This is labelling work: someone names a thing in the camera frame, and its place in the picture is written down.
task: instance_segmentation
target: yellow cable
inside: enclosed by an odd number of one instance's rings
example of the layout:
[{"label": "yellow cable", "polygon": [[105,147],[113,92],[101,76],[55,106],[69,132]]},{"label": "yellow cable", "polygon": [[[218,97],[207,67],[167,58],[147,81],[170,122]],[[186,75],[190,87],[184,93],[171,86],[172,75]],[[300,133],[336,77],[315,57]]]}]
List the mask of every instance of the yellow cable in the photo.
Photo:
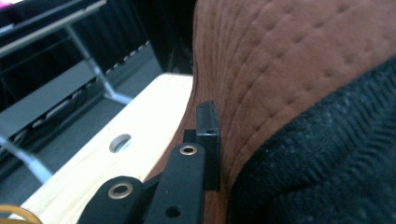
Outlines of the yellow cable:
[{"label": "yellow cable", "polygon": [[7,218],[0,218],[0,223],[5,223],[5,224],[27,224],[27,223],[32,223],[32,224],[43,224],[40,219],[38,219],[35,214],[29,212],[26,209],[23,209],[21,207],[11,205],[11,204],[0,204],[0,213],[10,213],[10,214],[15,214],[19,217],[24,218],[26,221],[22,220],[17,220],[17,219],[7,219]]}]

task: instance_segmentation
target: wooden board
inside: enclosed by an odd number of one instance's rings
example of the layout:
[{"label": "wooden board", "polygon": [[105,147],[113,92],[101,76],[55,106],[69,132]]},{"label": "wooden board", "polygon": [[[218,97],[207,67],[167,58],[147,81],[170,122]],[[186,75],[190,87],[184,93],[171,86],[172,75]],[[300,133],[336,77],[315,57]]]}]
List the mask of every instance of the wooden board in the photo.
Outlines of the wooden board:
[{"label": "wooden board", "polygon": [[[108,179],[127,175],[143,180],[170,143],[191,87],[191,76],[157,77],[22,207],[43,223],[77,223]],[[131,135],[130,145],[110,152],[110,143],[121,134]]]}]

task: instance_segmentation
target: light wooden plank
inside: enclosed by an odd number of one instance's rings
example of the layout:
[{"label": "light wooden plank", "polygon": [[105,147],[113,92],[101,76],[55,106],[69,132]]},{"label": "light wooden plank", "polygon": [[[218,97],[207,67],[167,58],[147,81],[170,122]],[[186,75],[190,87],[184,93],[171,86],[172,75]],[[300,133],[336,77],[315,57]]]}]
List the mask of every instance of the light wooden plank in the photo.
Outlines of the light wooden plank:
[{"label": "light wooden plank", "polygon": [[[108,179],[127,175],[143,180],[170,143],[191,86],[191,76],[157,77],[22,207],[44,223],[76,223]],[[111,141],[124,133],[132,136],[131,144],[111,153]]]}]

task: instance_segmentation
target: brown quilted fabric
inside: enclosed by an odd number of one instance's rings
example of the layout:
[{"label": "brown quilted fabric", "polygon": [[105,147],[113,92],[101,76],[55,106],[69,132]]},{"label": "brown quilted fabric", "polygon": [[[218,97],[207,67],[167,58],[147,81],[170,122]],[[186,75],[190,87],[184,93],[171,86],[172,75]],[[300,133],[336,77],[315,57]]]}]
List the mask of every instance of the brown quilted fabric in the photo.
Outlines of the brown quilted fabric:
[{"label": "brown quilted fabric", "polygon": [[222,135],[222,191],[206,194],[205,223],[225,222],[233,182],[265,140],[395,54],[395,12],[394,0],[198,0],[194,85],[169,148],[195,127],[195,107],[213,100]]}]

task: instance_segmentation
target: metal leg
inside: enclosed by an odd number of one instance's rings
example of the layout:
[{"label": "metal leg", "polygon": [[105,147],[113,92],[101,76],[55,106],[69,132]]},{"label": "metal leg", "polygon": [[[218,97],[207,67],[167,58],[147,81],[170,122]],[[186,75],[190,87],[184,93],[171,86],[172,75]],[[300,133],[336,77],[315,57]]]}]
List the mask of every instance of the metal leg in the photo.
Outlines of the metal leg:
[{"label": "metal leg", "polygon": [[52,172],[34,154],[14,146],[2,135],[0,135],[0,146],[23,161],[42,184],[46,183],[52,177]]},{"label": "metal leg", "polygon": [[67,25],[65,29],[66,29],[67,33],[70,35],[70,37],[72,38],[72,40],[75,43],[76,47],[78,48],[79,52],[82,54],[84,59],[90,65],[92,71],[95,73],[97,78],[102,82],[103,86],[105,87],[105,91],[106,91],[105,97],[107,99],[115,101],[117,103],[120,103],[123,105],[128,105],[133,100],[133,98],[114,91],[113,87],[106,79],[105,74],[102,72],[102,69],[99,67],[96,60],[88,52],[87,48],[85,48],[81,39],[79,38],[77,33],[74,31],[73,27],[71,25]]}]

